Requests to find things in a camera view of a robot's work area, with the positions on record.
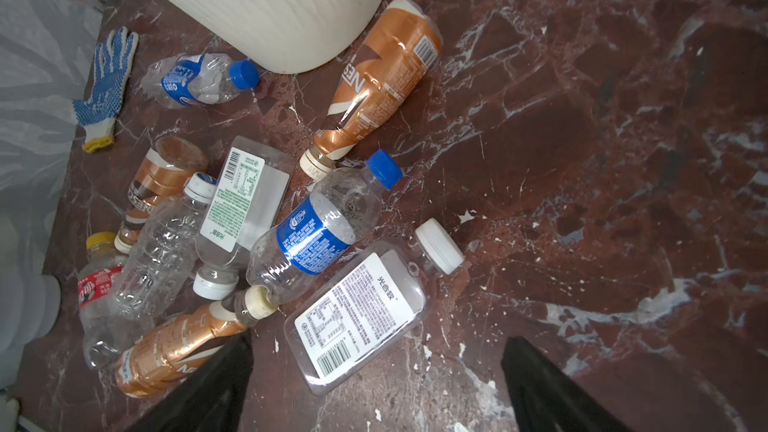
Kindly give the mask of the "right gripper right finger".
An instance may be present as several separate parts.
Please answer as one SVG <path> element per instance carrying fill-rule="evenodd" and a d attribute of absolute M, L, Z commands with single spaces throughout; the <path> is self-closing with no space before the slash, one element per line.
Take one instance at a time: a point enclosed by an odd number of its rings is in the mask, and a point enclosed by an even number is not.
<path fill-rule="evenodd" d="M 522 336 L 501 360 L 521 431 L 627 431 L 629 428 Z"/>

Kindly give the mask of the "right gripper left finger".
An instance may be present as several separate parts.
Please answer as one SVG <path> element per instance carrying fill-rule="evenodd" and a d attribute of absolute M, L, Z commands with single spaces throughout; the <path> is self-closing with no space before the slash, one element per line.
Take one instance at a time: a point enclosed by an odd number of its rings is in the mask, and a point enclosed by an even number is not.
<path fill-rule="evenodd" d="M 235 431 L 253 370 L 251 334 L 241 333 L 132 424 L 131 431 Z"/>

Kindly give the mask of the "purple label bottle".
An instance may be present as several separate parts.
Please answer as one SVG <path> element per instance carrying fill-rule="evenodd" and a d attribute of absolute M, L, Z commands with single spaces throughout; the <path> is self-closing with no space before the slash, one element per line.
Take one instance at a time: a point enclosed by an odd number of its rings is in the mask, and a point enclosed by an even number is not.
<path fill-rule="evenodd" d="M 463 261 L 434 218 L 408 239 L 379 239 L 356 254 L 284 324 L 310 391 L 327 394 L 421 323 L 439 278 Z"/>

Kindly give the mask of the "blue cap Pepsi bottle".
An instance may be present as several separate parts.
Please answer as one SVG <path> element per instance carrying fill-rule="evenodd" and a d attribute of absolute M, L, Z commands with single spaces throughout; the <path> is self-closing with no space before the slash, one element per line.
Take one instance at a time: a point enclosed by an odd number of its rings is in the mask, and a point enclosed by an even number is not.
<path fill-rule="evenodd" d="M 348 248 L 379 222 L 384 195 L 403 174 L 385 151 L 362 168 L 339 168 L 317 182 L 282 222 L 251 249 L 246 280 L 278 307 L 303 295 Z"/>

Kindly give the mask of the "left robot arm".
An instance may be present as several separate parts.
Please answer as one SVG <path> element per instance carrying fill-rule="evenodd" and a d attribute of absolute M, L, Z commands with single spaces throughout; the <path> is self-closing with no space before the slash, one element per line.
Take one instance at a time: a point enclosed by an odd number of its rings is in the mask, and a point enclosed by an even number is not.
<path fill-rule="evenodd" d="M 17 429 L 20 404 L 9 389 L 16 383 L 24 347 L 46 335 L 58 316 L 58 282 L 27 260 L 17 228 L 1 218 L 1 429 Z"/>

